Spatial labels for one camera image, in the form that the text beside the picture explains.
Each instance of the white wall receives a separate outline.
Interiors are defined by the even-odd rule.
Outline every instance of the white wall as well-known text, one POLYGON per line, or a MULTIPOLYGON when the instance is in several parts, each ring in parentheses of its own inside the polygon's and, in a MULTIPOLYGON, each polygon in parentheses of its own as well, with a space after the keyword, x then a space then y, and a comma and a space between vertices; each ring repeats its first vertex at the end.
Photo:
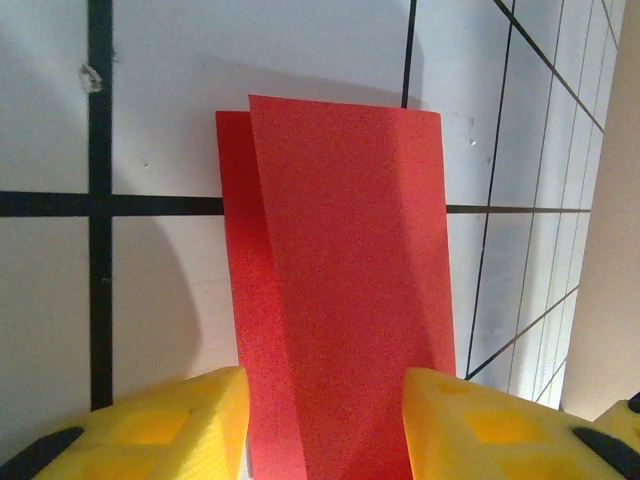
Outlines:
POLYGON ((562 392, 589 419, 640 391, 638 45, 640 2, 627 2, 562 392))

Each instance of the black rubber pad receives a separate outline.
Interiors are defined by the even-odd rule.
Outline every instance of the black rubber pad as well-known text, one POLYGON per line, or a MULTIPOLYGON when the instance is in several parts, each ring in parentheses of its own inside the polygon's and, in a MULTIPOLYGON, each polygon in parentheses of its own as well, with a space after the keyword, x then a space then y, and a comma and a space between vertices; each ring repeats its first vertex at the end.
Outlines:
POLYGON ((640 413, 640 393, 636 393, 627 404, 629 410, 634 413, 640 413))
POLYGON ((0 480, 31 480, 83 432, 80 427, 72 427, 39 438, 0 466, 0 480))
POLYGON ((640 453, 625 442, 592 428, 577 427, 573 433, 624 478, 640 480, 640 453))

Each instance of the red paper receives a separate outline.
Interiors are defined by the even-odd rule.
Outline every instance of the red paper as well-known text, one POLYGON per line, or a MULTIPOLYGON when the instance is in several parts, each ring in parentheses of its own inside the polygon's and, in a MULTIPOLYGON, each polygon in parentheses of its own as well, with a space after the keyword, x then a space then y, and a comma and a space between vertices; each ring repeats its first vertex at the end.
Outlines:
POLYGON ((404 372, 455 372, 439 116, 250 105, 218 135, 255 477, 410 479, 404 372))

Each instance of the yellow plastic part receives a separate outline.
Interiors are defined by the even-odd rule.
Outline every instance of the yellow plastic part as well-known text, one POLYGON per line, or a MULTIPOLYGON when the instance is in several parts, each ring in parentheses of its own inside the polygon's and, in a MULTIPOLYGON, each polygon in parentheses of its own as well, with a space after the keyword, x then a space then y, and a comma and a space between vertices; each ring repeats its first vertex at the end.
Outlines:
POLYGON ((97 410, 36 480, 236 480, 249 421, 243 368, 216 370, 97 410))
POLYGON ((640 415, 619 402, 594 423, 429 369, 405 377, 414 480, 619 480, 571 429, 597 428, 640 451, 640 415))

